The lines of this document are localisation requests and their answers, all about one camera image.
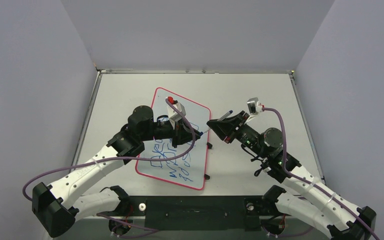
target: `cable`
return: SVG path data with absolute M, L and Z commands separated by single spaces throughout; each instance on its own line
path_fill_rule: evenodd
M 192 143 L 190 144 L 190 147 L 185 152 L 183 152 L 183 153 L 181 153 L 181 154 L 179 154 L 177 156 L 168 157 L 168 158 L 161 158 L 161 159 L 158 159 L 158 158 L 143 158 L 143 157 L 137 157 L 137 156 L 117 156 L 117 157 L 109 157 L 109 158 L 105 158 L 105 159 L 100 159 L 100 160 L 97 160 L 96 162 L 93 161 L 93 162 L 83 163 L 83 164 L 74 165 L 74 166 L 61 167 L 61 168 L 58 168 L 58 169 L 54 169 L 54 170 L 50 170 L 50 171 L 44 172 L 44 173 L 39 174 L 39 175 L 33 177 L 32 179 L 30 179 L 22 187 L 22 194 L 23 194 L 23 196 L 27 200 L 32 201 L 33 199 L 30 196 L 28 196 L 27 192 L 26 192 L 27 187 L 32 182 L 34 182 L 34 181 L 36 181 L 36 180 L 38 180 L 38 179 L 40 179 L 40 178 L 42 178 L 42 177 L 44 177 L 46 175 L 57 173 L 57 172 L 61 172 L 61 171 L 65 171 L 65 170 L 76 169 L 76 168 L 84 168 L 84 167 L 87 167 L 87 166 L 94 165 L 96 163 L 104 163 L 104 162 L 113 161 L 113 160 L 138 160 L 138 161 L 149 161 L 149 162 L 166 162 L 166 161 L 171 161 L 171 160 L 178 159 L 178 158 L 181 158 L 181 157 L 185 156 L 186 154 L 188 154 L 192 150 L 192 148 L 195 145 L 196 138 L 195 138 L 194 128 L 192 127 L 191 123 L 186 119 L 185 115 L 183 115 L 183 113 L 181 113 L 177 108 L 175 108 L 169 102 L 169 100 L 167 98 L 165 99 L 165 102 L 170 106 L 170 108 L 172 108 L 177 114 L 179 114 L 179 116 L 184 120 L 186 125 L 189 127 L 190 132 L 192 133 Z
M 161 115 L 159 117 L 156 118 L 156 120 L 158 121 L 158 119 L 163 119 L 163 118 L 169 118 L 168 115 Z
M 150 231 L 150 232 L 147 232 L 147 233 L 144 233 L 144 234 L 140 234 L 140 235 L 136 235 L 136 236 L 123 236 L 123 235 L 119 235 L 119 237 L 122 238 L 122 239 L 137 239 L 137 238 L 141 238 L 141 237 L 148 236 L 148 235 L 151 235 L 151 234 L 154 234 L 154 233 L 158 232 L 157 229 L 148 228 L 148 227 L 144 227 L 144 226 L 139 226 L 139 225 L 135 225 L 133 223 L 128 223 L 128 222 L 122 221 L 120 219 L 116 219 L 116 218 L 104 215 L 102 213 L 97 213 L 96 216 L 103 217 L 103 218 L 106 218 L 108 220 L 112 220 L 114 222 L 130 226 L 132 228 L 138 228 L 138 229 L 142 229 L 142 230 L 145 230 L 145 231 Z
M 284 120 L 280 114 L 279 111 L 277 111 L 276 109 L 274 108 L 269 108 L 269 107 L 262 107 L 262 110 L 263 111 L 270 111 L 270 112 L 274 112 L 277 117 L 279 118 L 279 122 L 280 122 L 280 128 L 281 128 L 281 131 L 282 131 L 282 143 L 283 143 L 283 154 L 282 154 L 282 158 L 283 158 L 283 161 L 282 161 L 282 169 L 283 171 L 289 176 L 289 177 L 294 177 L 306 184 L 311 184 L 312 182 L 307 180 L 307 179 L 304 179 L 298 175 L 295 175 L 293 173 L 291 173 L 290 171 L 288 171 L 286 169 L 286 162 L 288 161 L 287 159 L 287 149 L 286 149 L 286 134 L 285 134 L 285 124 L 284 124 Z M 319 191 L 321 191 L 322 193 L 324 193 L 326 196 L 328 196 L 329 198 L 332 197 L 332 195 L 327 192 L 325 189 L 323 189 L 322 187 L 320 187 L 319 185 L 315 184 L 314 187 L 316 189 L 318 189 Z M 368 231 L 369 233 L 374 237 L 374 239 L 376 240 L 380 240 L 379 237 L 376 235 L 375 231 L 373 231 L 373 229 L 371 229 L 367 223 L 365 223 L 359 216 L 357 216 L 349 207 L 347 207 L 345 204 L 343 204 L 341 201 L 339 201 L 336 197 L 334 197 L 332 199 L 333 201 L 335 201 L 335 203 L 337 203 L 338 205 L 340 205 L 342 208 L 344 208 L 347 212 L 349 212 L 349 214 L 351 214 L 355 219 L 357 219 L 357 221 L 359 221 Z
M 264 226 L 262 227 L 262 229 L 264 229 L 264 231 L 266 231 L 269 235 L 269 236 L 272 236 L 272 237 L 276 237 L 276 238 L 294 238 L 294 237 L 300 237 L 300 236 L 304 236 L 306 234 L 308 234 L 309 232 L 311 232 L 314 227 L 309 227 L 307 230 L 301 232 L 301 233 L 296 233 L 296 234 L 273 234 L 271 232 L 269 232 Z
M 244 150 L 247 154 L 251 155 L 251 157 L 253 157 L 254 159 L 257 158 L 258 156 L 254 156 L 254 154 L 250 153 L 245 147 L 245 145 L 241 144 L 240 147 L 242 148 L 242 150 Z

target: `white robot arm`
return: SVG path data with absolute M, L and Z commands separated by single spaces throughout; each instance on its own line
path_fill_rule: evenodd
M 118 186 L 104 189 L 100 193 L 82 194 L 107 174 L 133 159 L 155 161 L 136 157 L 145 149 L 143 141 L 171 139 L 174 148 L 192 141 L 186 152 L 161 161 L 181 158 L 192 149 L 195 140 L 200 139 L 201 133 L 186 120 L 185 108 L 179 102 L 171 97 L 168 97 L 166 102 L 170 107 L 169 120 L 157 119 L 154 122 L 152 109 L 148 106 L 138 106 L 128 117 L 128 123 L 86 163 L 51 184 L 40 182 L 33 188 L 32 198 L 26 194 L 27 185 L 45 173 L 33 178 L 24 186 L 24 196 L 32 201 L 33 213 L 51 237 L 65 233 L 76 221 L 84 217 L 126 207 L 125 201 L 128 201 L 129 196 Z
M 264 107 L 256 97 L 248 100 L 247 104 L 250 114 L 241 111 L 223 120 L 210 120 L 207 125 L 225 143 L 230 144 L 235 139 L 241 142 L 242 149 L 253 156 L 251 161 L 261 161 L 261 169 L 254 173 L 256 177 L 260 172 L 265 172 L 298 192 L 311 204 L 287 194 L 278 186 L 270 189 L 264 197 L 275 203 L 280 213 L 303 220 L 334 240 L 368 240 L 371 235 L 378 239 L 371 229 L 375 225 L 375 211 L 368 206 L 360 208 L 340 197 L 287 153 L 285 127 L 280 113 L 273 108 Z M 271 127 L 260 134 L 247 125 L 264 111 L 277 114 L 282 131 Z

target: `white wall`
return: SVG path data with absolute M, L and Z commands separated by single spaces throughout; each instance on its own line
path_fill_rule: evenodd
M 60 1 L 0 0 L 0 239 L 40 239 L 22 186 L 71 164 L 95 77 Z
M 61 0 L 99 69 L 283 71 L 334 0 Z
M 336 0 L 296 70 L 328 186 L 384 240 L 384 0 Z

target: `table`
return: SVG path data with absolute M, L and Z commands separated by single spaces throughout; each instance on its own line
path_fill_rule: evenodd
M 219 118 L 228 110 L 233 110 L 233 115 L 242 110 L 247 112 L 247 100 L 258 97 L 266 107 L 280 111 L 285 123 L 288 153 L 310 173 L 322 176 L 288 74 L 107 73 L 100 76 L 96 87 L 91 114 L 86 116 L 85 134 L 80 139 L 81 148 L 76 158 L 79 164 L 90 159 L 127 123 L 135 107 L 150 106 L 155 89 L 163 87 L 207 106 L 211 110 L 211 119 Z M 261 113 L 249 125 L 260 133 L 270 127 L 280 129 L 278 118 L 271 112 Z M 259 163 L 250 162 L 251 156 L 242 151 L 238 141 L 226 144 L 211 131 L 209 142 L 213 149 L 208 151 L 206 173 L 211 179 L 203 190 L 139 175 L 132 161 L 111 172 L 85 194 L 119 185 L 131 196 L 263 195 L 271 186 L 279 185 L 268 175 L 254 176 L 260 168 Z

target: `whiteboard marker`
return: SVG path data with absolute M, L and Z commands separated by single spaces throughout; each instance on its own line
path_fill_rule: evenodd
M 217 121 L 221 121 L 221 120 L 224 120 L 225 118 L 229 117 L 231 114 L 233 113 L 233 110 L 230 110 L 228 112 L 226 112 L 223 116 L 221 116 L 219 119 L 217 119 Z M 204 135 L 206 132 L 210 131 L 211 128 L 208 128 L 206 131 L 204 132 L 201 132 L 201 136 Z

